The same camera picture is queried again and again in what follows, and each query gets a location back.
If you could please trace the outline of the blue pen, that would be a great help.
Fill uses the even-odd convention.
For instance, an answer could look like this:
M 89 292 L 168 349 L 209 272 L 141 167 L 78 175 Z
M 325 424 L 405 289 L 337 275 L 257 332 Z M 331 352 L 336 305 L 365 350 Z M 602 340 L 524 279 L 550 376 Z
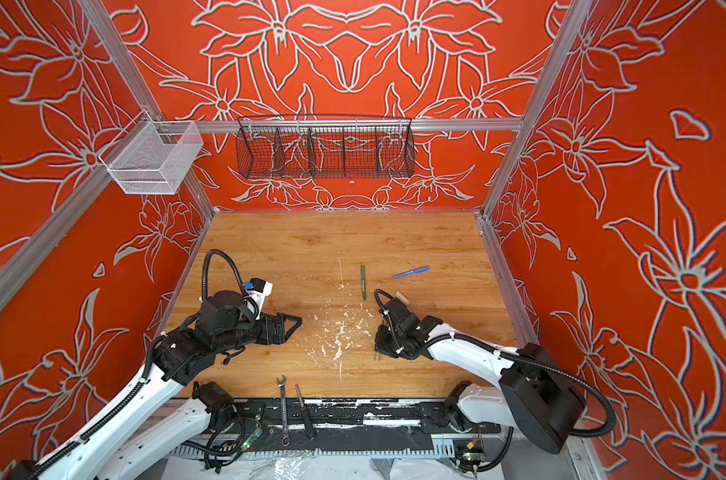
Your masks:
M 401 278 L 404 278 L 404 277 L 408 277 L 408 276 L 411 276 L 411 275 L 422 274 L 422 273 L 426 273 L 426 272 L 429 272 L 429 271 L 430 271 L 430 266 L 421 266 L 421 267 L 413 268 L 413 269 L 410 269 L 410 270 L 407 270 L 407 271 L 404 271 L 404 272 L 399 272 L 399 273 L 393 275 L 392 278 L 393 279 L 401 279 Z

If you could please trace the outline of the green pen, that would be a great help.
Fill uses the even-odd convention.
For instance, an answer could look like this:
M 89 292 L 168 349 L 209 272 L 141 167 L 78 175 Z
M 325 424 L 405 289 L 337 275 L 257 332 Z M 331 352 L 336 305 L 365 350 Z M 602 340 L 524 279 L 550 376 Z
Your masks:
M 361 299 L 366 301 L 367 299 L 367 283 L 366 283 L 366 267 L 360 265 L 360 287 L 361 287 Z

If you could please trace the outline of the beige pen cap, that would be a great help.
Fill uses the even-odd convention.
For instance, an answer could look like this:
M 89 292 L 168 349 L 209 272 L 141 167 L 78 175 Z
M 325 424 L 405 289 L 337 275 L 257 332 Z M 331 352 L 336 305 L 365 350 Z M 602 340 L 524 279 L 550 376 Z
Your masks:
M 400 299 L 404 304 L 410 303 L 410 300 L 400 291 L 396 291 L 396 297 Z

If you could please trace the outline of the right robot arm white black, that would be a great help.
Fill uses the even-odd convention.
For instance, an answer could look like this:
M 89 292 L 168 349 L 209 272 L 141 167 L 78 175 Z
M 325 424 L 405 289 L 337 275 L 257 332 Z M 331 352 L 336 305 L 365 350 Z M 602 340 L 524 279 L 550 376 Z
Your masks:
M 497 345 L 437 317 L 418 318 L 400 298 L 381 289 L 373 298 L 383 318 L 375 337 L 377 353 L 444 362 L 486 382 L 461 382 L 446 398 L 458 429 L 463 421 L 504 425 L 552 454 L 572 436 L 596 438 L 614 430 L 617 414 L 608 397 L 561 369 L 542 346 Z

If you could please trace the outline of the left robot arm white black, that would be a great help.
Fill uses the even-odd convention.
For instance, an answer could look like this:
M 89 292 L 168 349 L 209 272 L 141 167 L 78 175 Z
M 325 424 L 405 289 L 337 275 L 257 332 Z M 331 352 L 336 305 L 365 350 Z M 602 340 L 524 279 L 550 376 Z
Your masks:
M 212 249 L 204 257 L 199 310 L 178 327 L 156 337 L 145 360 L 126 386 L 84 427 L 41 460 L 24 460 L 10 479 L 134 478 L 184 441 L 210 429 L 222 430 L 237 420 L 232 397 L 214 382 L 197 386 L 176 412 L 142 435 L 137 430 L 167 400 L 191 384 L 218 356 L 226 362 L 249 345 L 282 345 L 301 326 L 298 316 L 266 314 L 272 292 L 261 278 L 235 278 L 235 290 L 211 293 L 213 257 L 235 270 L 225 252 Z

